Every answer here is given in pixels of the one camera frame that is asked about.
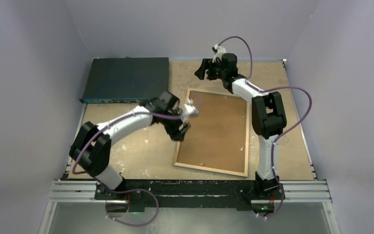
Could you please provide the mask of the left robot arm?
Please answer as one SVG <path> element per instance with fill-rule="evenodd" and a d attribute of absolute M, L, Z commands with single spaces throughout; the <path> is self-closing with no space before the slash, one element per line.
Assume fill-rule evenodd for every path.
<path fill-rule="evenodd" d="M 72 173 L 79 174 L 77 166 L 107 187 L 107 194 L 121 199 L 126 192 L 126 180 L 110 165 L 111 148 L 130 134 L 161 124 L 172 141 L 183 141 L 190 128 L 188 119 L 197 115 L 193 100 L 185 104 L 174 94 L 164 91 L 159 97 L 140 102 L 127 113 L 112 120 L 81 125 L 70 147 L 69 157 L 74 160 Z"/>

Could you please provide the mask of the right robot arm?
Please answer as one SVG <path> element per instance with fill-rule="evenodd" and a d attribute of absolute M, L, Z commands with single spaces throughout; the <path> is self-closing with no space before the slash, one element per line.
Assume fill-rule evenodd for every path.
<path fill-rule="evenodd" d="M 239 74 L 237 56 L 233 53 L 202 59 L 194 74 L 200 80 L 220 79 L 226 90 L 250 104 L 252 128 L 259 137 L 259 163 L 254 192 L 259 198 L 268 197 L 273 189 L 279 187 L 276 145 L 277 138 L 287 125 L 281 94 L 267 92 Z"/>

